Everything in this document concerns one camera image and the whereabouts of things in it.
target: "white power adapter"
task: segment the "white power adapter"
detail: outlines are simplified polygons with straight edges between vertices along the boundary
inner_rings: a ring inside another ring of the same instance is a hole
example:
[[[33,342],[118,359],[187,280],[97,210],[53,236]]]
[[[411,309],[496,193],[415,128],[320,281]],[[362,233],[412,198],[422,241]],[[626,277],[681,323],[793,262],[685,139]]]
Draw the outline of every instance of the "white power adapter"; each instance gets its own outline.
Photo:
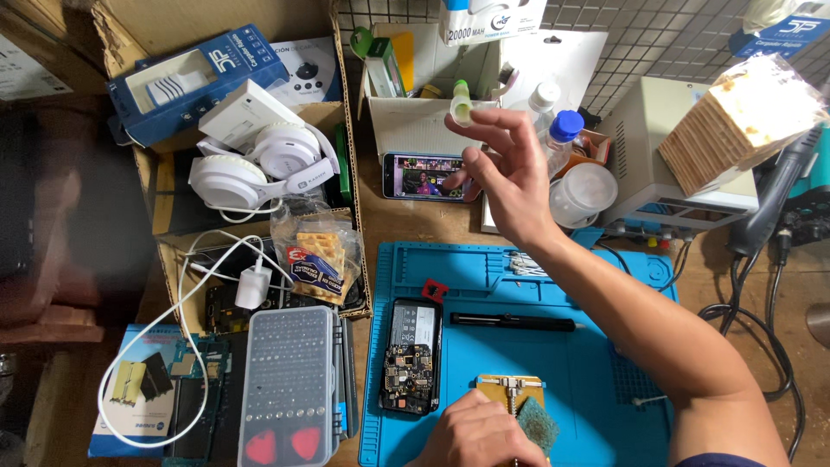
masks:
[[[253,310],[268,297],[271,284],[271,269],[262,266],[262,256],[256,258],[256,264],[239,274],[239,288],[234,303],[241,308]]]
[[[147,85],[147,92],[156,106],[163,106],[209,83],[210,81],[201,71],[191,71],[185,75],[174,73],[150,82]]]

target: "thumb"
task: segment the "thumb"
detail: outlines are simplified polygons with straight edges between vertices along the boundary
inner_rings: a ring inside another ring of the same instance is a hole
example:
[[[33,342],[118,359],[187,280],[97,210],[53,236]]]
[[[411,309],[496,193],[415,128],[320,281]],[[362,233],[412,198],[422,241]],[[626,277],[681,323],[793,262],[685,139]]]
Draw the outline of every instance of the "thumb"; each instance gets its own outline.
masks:
[[[461,153],[467,173],[486,191],[496,192],[508,183],[507,178],[499,172],[493,161],[484,151],[467,147]]]

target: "red clip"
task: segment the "red clip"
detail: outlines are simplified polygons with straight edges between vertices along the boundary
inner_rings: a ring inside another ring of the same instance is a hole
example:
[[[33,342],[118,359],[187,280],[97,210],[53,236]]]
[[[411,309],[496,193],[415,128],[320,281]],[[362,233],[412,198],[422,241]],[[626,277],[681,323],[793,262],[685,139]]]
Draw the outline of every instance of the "red clip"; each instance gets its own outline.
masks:
[[[448,290],[450,290],[450,288],[446,285],[433,281],[432,279],[427,279],[427,283],[423,285],[421,296],[429,298],[434,302],[444,303],[444,294],[447,293]]]

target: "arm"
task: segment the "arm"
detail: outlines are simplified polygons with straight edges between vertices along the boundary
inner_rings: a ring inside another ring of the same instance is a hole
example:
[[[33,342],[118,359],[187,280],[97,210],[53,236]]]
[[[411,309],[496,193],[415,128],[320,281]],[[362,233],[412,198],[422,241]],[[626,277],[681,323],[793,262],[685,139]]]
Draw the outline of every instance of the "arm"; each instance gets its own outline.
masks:
[[[446,186],[475,180],[493,219],[671,399],[669,464],[693,455],[741,455],[788,465],[766,401],[738,352],[714,328],[567,238],[550,217],[546,161],[524,112],[474,111],[476,125],[447,127],[497,154],[466,148]]]

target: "plastic cup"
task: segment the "plastic cup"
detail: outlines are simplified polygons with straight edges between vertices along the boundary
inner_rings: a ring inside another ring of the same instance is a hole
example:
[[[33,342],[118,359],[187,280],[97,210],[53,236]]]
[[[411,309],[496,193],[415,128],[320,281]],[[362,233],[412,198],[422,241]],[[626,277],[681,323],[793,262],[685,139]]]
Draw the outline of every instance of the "plastic cup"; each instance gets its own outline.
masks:
[[[550,214],[567,229],[588,227],[617,198],[617,181],[601,165],[582,163],[550,186]]]

